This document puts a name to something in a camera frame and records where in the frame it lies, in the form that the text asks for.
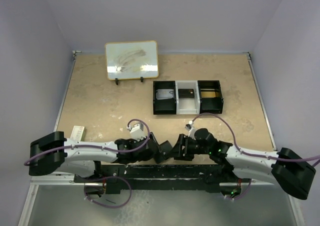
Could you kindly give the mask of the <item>black white card sorting tray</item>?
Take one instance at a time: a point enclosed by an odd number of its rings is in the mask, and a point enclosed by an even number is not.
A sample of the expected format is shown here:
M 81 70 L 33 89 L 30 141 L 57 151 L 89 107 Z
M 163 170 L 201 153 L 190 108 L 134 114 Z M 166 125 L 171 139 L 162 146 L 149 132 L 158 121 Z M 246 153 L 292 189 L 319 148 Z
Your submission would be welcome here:
M 218 80 L 153 82 L 154 115 L 221 114 L 224 99 Z

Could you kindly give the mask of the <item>white board with yellow rim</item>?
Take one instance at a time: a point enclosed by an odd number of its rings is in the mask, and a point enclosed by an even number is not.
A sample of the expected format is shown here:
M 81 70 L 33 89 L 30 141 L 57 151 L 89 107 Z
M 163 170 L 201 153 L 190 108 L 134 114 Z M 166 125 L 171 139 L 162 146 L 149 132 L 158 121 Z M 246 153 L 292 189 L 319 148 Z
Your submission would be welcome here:
M 154 79 L 159 76 L 158 44 L 155 40 L 109 42 L 104 46 L 107 78 L 116 84 L 123 80 Z

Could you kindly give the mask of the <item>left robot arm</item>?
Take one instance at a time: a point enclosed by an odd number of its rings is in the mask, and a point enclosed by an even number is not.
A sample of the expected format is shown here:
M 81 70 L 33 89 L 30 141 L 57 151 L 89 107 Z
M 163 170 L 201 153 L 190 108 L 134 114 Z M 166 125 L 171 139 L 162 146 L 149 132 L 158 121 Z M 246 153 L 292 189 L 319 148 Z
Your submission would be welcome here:
M 153 159 L 160 164 L 168 159 L 172 148 L 169 141 L 159 144 L 153 133 L 142 140 L 86 142 L 55 131 L 30 144 L 30 158 L 25 165 L 30 176 L 63 172 L 98 182 L 103 177 L 102 162 L 126 165 Z

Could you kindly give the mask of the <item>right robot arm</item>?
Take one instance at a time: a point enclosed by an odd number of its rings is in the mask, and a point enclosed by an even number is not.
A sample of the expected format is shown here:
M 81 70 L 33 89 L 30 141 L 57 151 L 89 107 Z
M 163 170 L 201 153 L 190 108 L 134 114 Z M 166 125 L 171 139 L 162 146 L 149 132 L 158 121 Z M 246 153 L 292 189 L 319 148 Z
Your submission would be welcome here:
M 217 140 L 206 128 L 180 134 L 174 145 L 175 160 L 192 161 L 195 155 L 207 155 L 223 166 L 222 176 L 228 182 L 237 178 L 259 180 L 274 185 L 292 197 L 306 200 L 316 169 L 289 148 L 280 151 L 256 151 Z

